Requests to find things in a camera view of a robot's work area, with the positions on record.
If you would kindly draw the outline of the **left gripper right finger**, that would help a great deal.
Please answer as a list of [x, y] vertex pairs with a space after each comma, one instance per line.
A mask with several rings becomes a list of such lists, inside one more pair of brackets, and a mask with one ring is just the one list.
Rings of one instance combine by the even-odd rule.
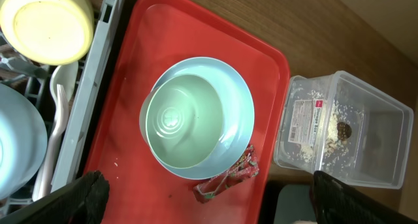
[[417, 224], [319, 170], [313, 174], [310, 198], [318, 224]]

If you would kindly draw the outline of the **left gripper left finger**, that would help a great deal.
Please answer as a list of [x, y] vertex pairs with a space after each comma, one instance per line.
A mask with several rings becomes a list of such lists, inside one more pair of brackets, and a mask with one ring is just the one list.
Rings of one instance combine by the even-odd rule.
[[100, 223], [110, 184], [96, 170], [3, 218], [1, 224]]

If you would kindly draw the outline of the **light blue small bowl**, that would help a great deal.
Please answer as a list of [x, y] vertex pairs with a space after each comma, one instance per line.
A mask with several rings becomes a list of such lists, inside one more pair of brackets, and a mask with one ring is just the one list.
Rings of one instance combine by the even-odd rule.
[[35, 106], [21, 93], [1, 85], [1, 198], [24, 186], [46, 155], [47, 131]]

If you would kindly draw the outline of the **food leftovers rice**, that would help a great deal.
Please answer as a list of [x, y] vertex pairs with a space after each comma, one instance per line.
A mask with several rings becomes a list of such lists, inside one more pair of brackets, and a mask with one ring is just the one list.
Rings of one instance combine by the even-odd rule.
[[[311, 99], [294, 103], [292, 122], [296, 125], [291, 129], [288, 142], [297, 145], [297, 155], [306, 164], [316, 160], [315, 151], [322, 146], [323, 151], [319, 154], [329, 164], [348, 153], [348, 139], [353, 135], [348, 116], [357, 112], [337, 100], [329, 105], [318, 91], [312, 91], [310, 95]], [[326, 116], [328, 106], [331, 107], [330, 116]]]

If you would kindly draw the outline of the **white plastic fork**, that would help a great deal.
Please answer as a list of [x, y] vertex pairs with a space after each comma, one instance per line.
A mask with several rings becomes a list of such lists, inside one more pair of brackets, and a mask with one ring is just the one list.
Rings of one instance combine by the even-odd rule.
[[63, 85], [57, 85], [57, 110], [56, 124], [52, 129], [52, 134], [48, 141], [48, 149], [44, 160], [41, 180], [39, 185], [38, 199], [50, 193], [50, 185], [54, 174], [54, 165], [57, 159], [57, 151], [61, 135], [66, 130], [69, 120], [69, 102]]

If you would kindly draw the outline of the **red snack wrapper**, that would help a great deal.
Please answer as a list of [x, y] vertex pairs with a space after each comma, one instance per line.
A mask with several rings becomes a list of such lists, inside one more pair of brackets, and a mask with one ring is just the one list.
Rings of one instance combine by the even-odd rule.
[[207, 203], [220, 193], [247, 180], [259, 173], [259, 165], [255, 148], [249, 144], [238, 161], [225, 172], [197, 184], [193, 188], [195, 199], [199, 203]]

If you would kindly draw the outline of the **green bowl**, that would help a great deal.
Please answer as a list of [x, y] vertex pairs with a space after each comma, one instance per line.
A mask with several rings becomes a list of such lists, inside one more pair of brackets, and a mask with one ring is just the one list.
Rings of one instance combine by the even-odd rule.
[[175, 76], [142, 104], [140, 132], [156, 159], [172, 168], [201, 164], [219, 144], [223, 107], [215, 87], [194, 74]]

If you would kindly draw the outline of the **light blue plate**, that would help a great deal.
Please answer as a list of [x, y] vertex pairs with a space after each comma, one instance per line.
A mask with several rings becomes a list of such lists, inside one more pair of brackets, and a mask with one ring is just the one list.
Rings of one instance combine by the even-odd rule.
[[182, 74], [196, 74], [215, 87], [223, 105], [225, 128], [220, 148], [201, 164], [191, 168], [162, 166], [181, 178], [203, 180], [225, 172], [244, 153], [254, 129], [254, 103], [241, 75], [229, 64], [212, 57], [192, 57], [174, 64], [157, 79], [152, 89]]

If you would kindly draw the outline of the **yellow plastic cup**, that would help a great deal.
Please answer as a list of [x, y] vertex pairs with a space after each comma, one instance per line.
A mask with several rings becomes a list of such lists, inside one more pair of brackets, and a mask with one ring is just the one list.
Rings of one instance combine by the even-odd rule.
[[90, 0], [1, 0], [1, 30], [30, 60], [66, 65], [91, 47], [93, 7]]

